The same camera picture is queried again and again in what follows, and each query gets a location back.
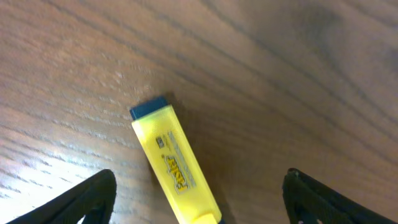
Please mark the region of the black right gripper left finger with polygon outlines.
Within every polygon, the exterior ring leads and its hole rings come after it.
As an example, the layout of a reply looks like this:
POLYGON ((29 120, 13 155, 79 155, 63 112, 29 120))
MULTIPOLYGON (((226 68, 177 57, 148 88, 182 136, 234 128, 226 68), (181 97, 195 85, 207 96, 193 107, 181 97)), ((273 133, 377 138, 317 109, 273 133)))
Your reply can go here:
POLYGON ((108 224, 116 199, 116 178, 103 169, 46 204, 10 221, 10 224, 108 224))

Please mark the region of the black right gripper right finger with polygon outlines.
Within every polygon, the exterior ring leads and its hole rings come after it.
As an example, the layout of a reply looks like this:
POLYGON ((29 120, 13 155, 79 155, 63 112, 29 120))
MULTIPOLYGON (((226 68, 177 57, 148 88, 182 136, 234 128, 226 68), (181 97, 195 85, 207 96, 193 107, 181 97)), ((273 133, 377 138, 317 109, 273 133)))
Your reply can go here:
POLYGON ((291 223, 396 224, 296 168, 288 169, 282 190, 291 223))

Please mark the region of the yellow highlighter pen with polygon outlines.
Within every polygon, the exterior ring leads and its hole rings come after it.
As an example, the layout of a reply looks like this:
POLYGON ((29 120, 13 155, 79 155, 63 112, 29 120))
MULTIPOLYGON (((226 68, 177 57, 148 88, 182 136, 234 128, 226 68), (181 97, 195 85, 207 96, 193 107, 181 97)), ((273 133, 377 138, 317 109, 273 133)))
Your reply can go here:
POLYGON ((129 112, 132 128, 178 222, 222 223, 221 210, 173 106, 159 96, 129 112))

